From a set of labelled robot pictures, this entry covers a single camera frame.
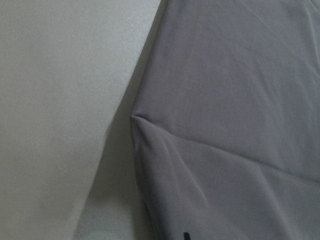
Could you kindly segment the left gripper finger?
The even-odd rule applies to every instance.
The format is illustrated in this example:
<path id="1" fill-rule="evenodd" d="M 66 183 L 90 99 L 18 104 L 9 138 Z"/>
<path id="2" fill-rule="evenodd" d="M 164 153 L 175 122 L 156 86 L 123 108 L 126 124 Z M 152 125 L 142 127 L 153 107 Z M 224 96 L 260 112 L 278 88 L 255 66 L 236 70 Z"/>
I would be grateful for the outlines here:
<path id="1" fill-rule="evenodd" d="M 190 234 L 189 234 L 188 232 L 184 232 L 184 233 L 183 233 L 183 239 L 184 239 L 184 240 L 191 240 Z"/>

